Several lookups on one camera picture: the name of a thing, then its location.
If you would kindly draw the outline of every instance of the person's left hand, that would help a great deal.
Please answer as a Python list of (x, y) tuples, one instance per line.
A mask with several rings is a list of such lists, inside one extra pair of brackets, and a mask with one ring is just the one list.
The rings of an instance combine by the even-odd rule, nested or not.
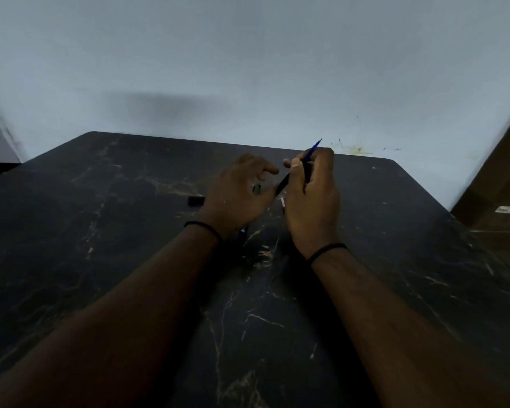
[(213, 226), (223, 238), (257, 219), (275, 197), (275, 185), (259, 195), (252, 191), (252, 179), (264, 180), (265, 172), (275, 175), (279, 169), (260, 156), (240, 156), (219, 174), (196, 219)]

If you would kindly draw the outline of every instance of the black marble table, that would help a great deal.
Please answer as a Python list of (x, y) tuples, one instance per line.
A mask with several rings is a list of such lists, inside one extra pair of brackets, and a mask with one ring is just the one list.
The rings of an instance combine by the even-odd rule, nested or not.
[[(248, 151), (276, 165), (297, 153), (91, 132), (1, 175), (0, 374), (171, 240), (195, 212), (187, 196)], [(510, 268), (395, 162), (337, 155), (334, 171), (351, 251), (510, 373)], [(279, 201), (216, 253), (148, 404), (377, 404)]]

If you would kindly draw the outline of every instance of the forearm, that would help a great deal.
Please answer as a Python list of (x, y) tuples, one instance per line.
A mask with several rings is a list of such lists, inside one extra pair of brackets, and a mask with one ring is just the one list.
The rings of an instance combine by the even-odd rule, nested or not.
[(127, 406), (161, 369), (217, 239), (188, 226), (0, 379), (0, 407)]
[(498, 406), (507, 399), (482, 364), (347, 250), (323, 254), (313, 268), (384, 406)]

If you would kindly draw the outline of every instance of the black wristband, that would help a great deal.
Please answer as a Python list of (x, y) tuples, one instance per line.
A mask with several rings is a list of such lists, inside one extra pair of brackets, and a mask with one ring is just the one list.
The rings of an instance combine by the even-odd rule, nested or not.
[(334, 249), (336, 247), (343, 247), (344, 249), (347, 249), (347, 246), (344, 243), (331, 243), (328, 245), (323, 246), (320, 248), (316, 253), (310, 256), (310, 259), (308, 259), (308, 265), (312, 266), (312, 263), (319, 258), (323, 253)]
[(198, 226), (205, 227), (207, 230), (209, 230), (211, 233), (213, 233), (215, 235), (215, 237), (218, 239), (218, 242), (220, 244), (223, 242), (223, 237), (221, 237), (219, 232), (216, 231), (212, 226), (208, 225), (207, 223), (199, 222), (198, 220), (190, 220), (188, 222), (185, 222), (185, 225), (183, 225), (183, 227), (187, 227), (189, 225), (198, 225)]

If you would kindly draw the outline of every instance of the hand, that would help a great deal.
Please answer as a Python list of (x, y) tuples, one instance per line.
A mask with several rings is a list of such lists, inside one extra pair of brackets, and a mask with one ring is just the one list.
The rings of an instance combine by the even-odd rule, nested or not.
[(257, 219), (275, 197), (275, 186), (261, 191), (260, 195), (253, 193), (252, 179), (264, 180), (265, 172), (275, 175), (279, 169), (260, 156), (250, 153), (240, 156), (232, 166), (219, 174), (197, 220), (213, 226), (226, 238)]
[(313, 170), (310, 182), (305, 184), (301, 159), (306, 152), (291, 162), (289, 184), (286, 187), (286, 219), (293, 242), (308, 259), (329, 243), (340, 242), (336, 231), (340, 213), (340, 193), (334, 185), (334, 152), (329, 148), (317, 148), (312, 154)]

